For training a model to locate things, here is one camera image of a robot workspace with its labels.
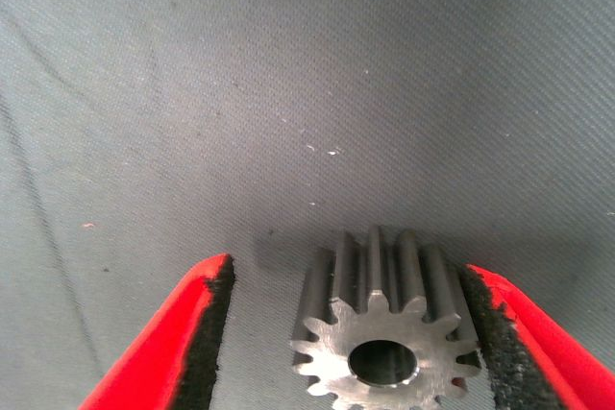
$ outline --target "gear tooth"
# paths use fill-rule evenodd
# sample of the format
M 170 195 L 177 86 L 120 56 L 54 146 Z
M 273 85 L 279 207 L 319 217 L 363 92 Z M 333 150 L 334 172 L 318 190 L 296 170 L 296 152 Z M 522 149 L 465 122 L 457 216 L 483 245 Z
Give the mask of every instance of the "gear tooth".
M 292 333 L 293 340 L 313 339 L 312 332 L 309 331 L 304 322 L 306 318 L 327 321 L 331 316 L 329 292 L 332 284 L 332 265 L 333 253 L 327 250 L 321 250 L 312 261 L 301 293 L 297 320 Z
M 427 299 L 425 297 L 417 296 L 412 300 L 409 300 L 404 306 L 404 312 L 406 314 L 417 314 L 421 317 L 427 314 Z
M 290 347 L 292 347 L 295 351 L 305 355 L 313 355 L 314 352 L 318 350 L 318 346 L 318 343 L 312 341 L 292 340 L 290 342 Z
M 351 316 L 356 315 L 356 312 L 353 307 L 343 300 L 332 301 L 331 311 L 338 322 L 340 322 L 340 320 L 343 322 Z
M 313 362 L 293 365 L 292 368 L 295 374 L 302 374 L 303 376 L 317 376 L 318 375 L 318 367 Z
M 360 251 L 357 242 L 348 232 L 344 232 L 335 249 L 333 285 L 331 300 L 343 300 L 354 310 L 359 311 L 361 285 Z
M 321 381 L 316 381 L 307 388 L 312 396 L 326 396 L 330 391 Z
M 447 314 L 446 316 L 438 317 L 433 321 L 432 328 L 436 329 L 442 335 L 446 336 L 449 333 L 455 331 L 461 323 L 461 317 L 456 314 Z
M 455 355 L 457 357 L 460 355 L 471 354 L 479 348 L 479 342 L 472 340 L 453 341 L 452 344 L 455 348 Z
M 369 229 L 366 256 L 368 310 L 374 295 L 386 298 L 387 309 L 390 304 L 397 301 L 397 293 L 394 293 L 397 286 L 391 286 L 388 263 L 388 254 L 382 239 L 381 230 L 378 226 L 373 226 Z
M 458 378 L 470 378 L 480 373 L 480 367 L 468 364 L 455 364 L 453 375 Z
M 463 289 L 461 288 L 461 282 L 459 281 L 459 273 L 453 267 L 449 268 L 449 281 L 451 283 L 451 291 L 453 292 L 453 298 L 455 300 L 455 311 L 461 316 L 461 323 L 454 332 L 456 340 L 463 340 L 474 342 L 475 347 L 479 342 L 479 336 L 474 328 L 472 322 L 472 316 L 470 315 L 470 309 L 468 309 L 468 303 L 465 300 Z
M 427 294 L 429 321 L 457 315 L 449 275 L 442 252 L 437 246 L 428 245 L 421 249 L 421 269 Z
M 352 403 L 348 403 L 346 400 L 342 400 L 341 398 L 334 400 L 332 405 L 333 410 L 350 410 L 351 407 Z
M 304 319 L 304 326 L 306 326 L 310 332 L 318 337 L 322 337 L 331 329 L 329 324 L 325 321 L 321 321 L 320 319 L 316 319 L 315 317 L 308 317 Z
M 389 311 L 390 304 L 383 292 L 372 292 L 367 300 L 367 311 Z
M 423 313 L 426 313 L 425 285 L 421 275 L 416 236 L 411 230 L 405 230 L 397 238 L 394 260 L 398 273 L 400 306 L 404 311 L 422 309 Z

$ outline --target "metal gear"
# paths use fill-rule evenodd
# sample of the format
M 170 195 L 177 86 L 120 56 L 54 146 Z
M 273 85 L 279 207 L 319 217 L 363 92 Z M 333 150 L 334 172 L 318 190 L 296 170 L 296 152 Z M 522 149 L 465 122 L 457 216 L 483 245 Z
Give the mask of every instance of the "metal gear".
M 413 232 L 387 246 L 345 233 L 307 272 L 291 341 L 294 370 L 335 410 L 435 409 L 480 371 L 478 337 L 455 270 Z

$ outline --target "fabric surface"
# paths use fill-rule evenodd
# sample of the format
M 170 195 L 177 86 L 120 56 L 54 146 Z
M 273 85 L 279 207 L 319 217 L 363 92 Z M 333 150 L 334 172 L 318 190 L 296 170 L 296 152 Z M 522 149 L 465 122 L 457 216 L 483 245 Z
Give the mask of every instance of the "fabric surface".
M 615 369 L 614 4 L 0 0 L 0 408 L 75 408 L 221 252 L 213 408 L 328 408 L 287 340 L 316 246 L 370 224 Z

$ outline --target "red clamp jaw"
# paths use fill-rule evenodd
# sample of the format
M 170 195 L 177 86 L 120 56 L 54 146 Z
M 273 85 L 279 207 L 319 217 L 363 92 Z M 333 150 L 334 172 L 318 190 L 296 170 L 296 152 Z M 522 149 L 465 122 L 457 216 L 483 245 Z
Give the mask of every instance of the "red clamp jaw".
M 207 409 L 233 281 L 227 254 L 190 269 L 80 410 L 190 408 L 187 399 Z M 190 351 L 197 345 L 206 354 L 193 365 Z M 182 384 L 193 380 L 199 386 Z
M 561 402 L 573 410 L 607 410 L 615 406 L 615 375 L 506 278 L 478 266 L 491 292 L 492 307 L 504 309 Z

